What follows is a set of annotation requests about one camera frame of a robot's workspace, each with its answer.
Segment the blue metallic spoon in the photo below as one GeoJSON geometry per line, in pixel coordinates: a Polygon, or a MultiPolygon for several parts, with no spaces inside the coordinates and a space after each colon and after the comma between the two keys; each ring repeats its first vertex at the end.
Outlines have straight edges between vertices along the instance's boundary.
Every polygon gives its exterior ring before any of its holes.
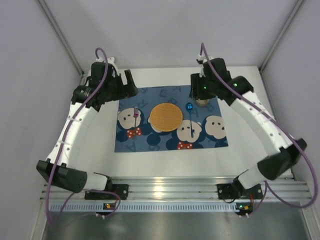
{"type": "Polygon", "coordinates": [[[193,104],[191,102],[188,102],[185,105],[186,111],[189,113],[189,121],[190,121],[190,134],[191,137],[194,137],[194,131],[193,131],[193,124],[192,124],[192,111],[193,111],[193,104]]]}

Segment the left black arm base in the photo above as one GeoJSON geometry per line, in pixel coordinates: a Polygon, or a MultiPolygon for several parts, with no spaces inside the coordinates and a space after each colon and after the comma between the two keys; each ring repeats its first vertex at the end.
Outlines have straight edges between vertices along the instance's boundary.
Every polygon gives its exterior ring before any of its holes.
{"type": "Polygon", "coordinates": [[[113,184],[105,190],[90,190],[84,195],[85,200],[126,200],[129,194],[128,184],[113,184]]]}

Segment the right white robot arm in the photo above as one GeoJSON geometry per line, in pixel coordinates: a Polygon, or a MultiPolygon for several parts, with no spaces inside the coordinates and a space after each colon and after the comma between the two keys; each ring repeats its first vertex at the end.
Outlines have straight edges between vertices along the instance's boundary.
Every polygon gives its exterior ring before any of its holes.
{"type": "Polygon", "coordinates": [[[301,148],[307,147],[300,138],[289,138],[272,123],[272,117],[258,99],[254,87],[243,76],[231,77],[224,59],[197,58],[201,66],[199,73],[190,76],[190,97],[193,100],[218,98],[237,112],[249,125],[263,145],[267,156],[238,175],[233,184],[240,191],[248,190],[255,185],[275,180],[297,164],[301,148]]]}

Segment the round woven bamboo plate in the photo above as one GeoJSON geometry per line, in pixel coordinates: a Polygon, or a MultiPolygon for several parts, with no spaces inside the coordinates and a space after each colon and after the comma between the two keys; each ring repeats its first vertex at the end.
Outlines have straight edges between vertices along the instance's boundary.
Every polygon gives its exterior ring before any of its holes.
{"type": "Polygon", "coordinates": [[[173,103],[160,103],[150,112],[149,122],[158,131],[176,130],[183,121],[181,109],[173,103]]]}

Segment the silver fork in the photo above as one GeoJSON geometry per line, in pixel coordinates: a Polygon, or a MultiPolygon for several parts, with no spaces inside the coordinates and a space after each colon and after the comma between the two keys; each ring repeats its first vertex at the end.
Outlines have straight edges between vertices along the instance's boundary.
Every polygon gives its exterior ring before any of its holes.
{"type": "Polygon", "coordinates": [[[138,107],[135,106],[134,107],[134,112],[133,112],[133,117],[134,117],[134,131],[133,131],[133,135],[136,134],[136,127],[137,127],[137,118],[139,116],[139,110],[138,107]]]}

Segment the small beige cup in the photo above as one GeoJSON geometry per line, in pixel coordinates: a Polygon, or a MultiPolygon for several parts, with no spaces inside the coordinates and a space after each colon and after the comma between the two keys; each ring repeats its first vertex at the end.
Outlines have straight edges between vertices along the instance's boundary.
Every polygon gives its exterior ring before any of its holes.
{"type": "Polygon", "coordinates": [[[209,99],[197,99],[195,102],[198,106],[205,107],[208,105],[209,101],[209,99]]]}

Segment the blue bear print placemat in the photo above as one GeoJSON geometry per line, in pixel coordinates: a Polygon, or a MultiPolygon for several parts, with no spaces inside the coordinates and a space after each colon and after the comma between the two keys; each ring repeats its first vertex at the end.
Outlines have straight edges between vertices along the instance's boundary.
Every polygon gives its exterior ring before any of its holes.
{"type": "Polygon", "coordinates": [[[228,146],[217,98],[192,100],[190,86],[139,88],[118,104],[116,153],[223,148],[228,146]]]}

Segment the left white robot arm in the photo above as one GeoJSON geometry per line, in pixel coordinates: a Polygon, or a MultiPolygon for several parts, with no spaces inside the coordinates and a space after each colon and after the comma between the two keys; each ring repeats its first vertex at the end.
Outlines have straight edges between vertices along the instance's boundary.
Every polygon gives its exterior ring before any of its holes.
{"type": "Polygon", "coordinates": [[[61,134],[46,160],[39,160],[36,165],[48,185],[73,193],[107,189],[107,175],[78,170],[77,161],[87,131],[102,105],[138,94],[131,71],[125,70],[124,74],[126,84],[114,57],[98,59],[91,65],[86,83],[73,91],[61,134]]]}

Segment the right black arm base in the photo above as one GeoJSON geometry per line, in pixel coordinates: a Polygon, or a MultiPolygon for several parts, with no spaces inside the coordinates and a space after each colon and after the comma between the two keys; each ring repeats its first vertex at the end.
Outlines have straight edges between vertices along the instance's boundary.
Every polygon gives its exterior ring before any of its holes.
{"type": "Polygon", "coordinates": [[[226,203],[233,203],[235,200],[260,200],[263,197],[261,184],[245,189],[238,176],[231,183],[218,183],[216,187],[218,199],[226,203]]]}

